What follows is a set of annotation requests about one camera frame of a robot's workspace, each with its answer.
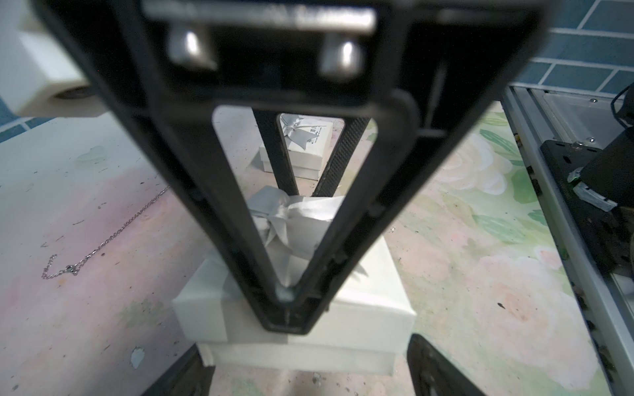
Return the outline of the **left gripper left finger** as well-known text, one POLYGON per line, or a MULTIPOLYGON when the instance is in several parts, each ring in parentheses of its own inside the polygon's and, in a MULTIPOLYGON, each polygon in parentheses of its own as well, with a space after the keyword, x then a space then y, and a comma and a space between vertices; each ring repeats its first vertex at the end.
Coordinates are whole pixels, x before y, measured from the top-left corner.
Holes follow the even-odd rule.
POLYGON ((204 366, 197 346, 193 345, 142 396, 208 395, 215 371, 214 366, 204 366))

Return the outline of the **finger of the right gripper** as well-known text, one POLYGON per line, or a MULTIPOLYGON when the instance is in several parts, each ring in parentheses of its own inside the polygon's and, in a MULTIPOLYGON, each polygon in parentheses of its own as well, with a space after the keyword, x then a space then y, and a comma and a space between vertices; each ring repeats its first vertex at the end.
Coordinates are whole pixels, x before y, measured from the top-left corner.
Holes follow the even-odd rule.
POLYGON ((452 99, 440 123, 428 128, 420 127, 419 107, 407 92, 395 90, 379 104, 378 137, 325 234, 290 237, 310 262, 292 289, 282 331, 312 330, 362 256, 494 100, 492 93, 452 99))
POLYGON ((109 107, 211 239, 262 326, 297 331, 277 298, 281 284, 212 125, 214 107, 109 107))

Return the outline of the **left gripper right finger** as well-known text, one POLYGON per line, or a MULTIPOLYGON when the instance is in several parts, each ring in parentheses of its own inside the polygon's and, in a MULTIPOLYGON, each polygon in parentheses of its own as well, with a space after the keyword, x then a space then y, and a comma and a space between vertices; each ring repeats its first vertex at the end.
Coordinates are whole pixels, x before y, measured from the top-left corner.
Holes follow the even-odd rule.
POLYGON ((420 334, 411 336, 406 360, 416 396, 485 395, 420 334))

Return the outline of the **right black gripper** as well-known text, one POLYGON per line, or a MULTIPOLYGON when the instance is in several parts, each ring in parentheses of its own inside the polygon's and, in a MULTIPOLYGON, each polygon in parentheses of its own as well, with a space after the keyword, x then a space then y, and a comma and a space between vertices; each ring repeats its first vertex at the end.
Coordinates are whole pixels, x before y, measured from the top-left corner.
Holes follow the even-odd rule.
POLYGON ((34 1, 112 110, 221 105, 478 111, 535 54, 554 1, 34 1))

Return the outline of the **white bow gift box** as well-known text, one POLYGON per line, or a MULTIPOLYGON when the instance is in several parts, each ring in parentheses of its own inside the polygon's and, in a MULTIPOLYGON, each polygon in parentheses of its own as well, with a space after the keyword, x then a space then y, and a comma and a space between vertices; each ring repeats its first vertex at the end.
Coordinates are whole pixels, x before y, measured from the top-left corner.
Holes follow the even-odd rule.
MULTIPOLYGON (((289 196, 272 186, 248 199, 282 285, 299 282, 341 203, 341 197, 289 196)), ((374 242, 306 335, 265 330, 217 252, 208 254, 173 309, 206 366, 380 375, 392 373, 416 319, 384 239, 374 242)))

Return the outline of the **white bow box lid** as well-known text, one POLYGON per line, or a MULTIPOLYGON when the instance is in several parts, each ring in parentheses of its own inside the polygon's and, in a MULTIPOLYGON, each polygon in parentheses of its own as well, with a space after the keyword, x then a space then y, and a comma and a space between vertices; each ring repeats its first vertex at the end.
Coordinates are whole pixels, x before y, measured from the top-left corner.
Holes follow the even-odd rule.
POLYGON ((328 162, 333 122, 286 113, 274 120, 282 131, 295 177, 319 181, 328 162))

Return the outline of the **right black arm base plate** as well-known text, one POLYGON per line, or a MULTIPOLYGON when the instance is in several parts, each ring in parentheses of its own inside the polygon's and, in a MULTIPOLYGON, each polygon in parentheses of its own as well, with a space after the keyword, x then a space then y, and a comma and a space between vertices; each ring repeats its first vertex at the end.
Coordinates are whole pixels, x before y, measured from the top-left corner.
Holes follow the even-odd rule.
POLYGON ((542 143, 540 150, 599 271, 633 277, 633 86, 610 102, 623 128, 605 148, 542 143))

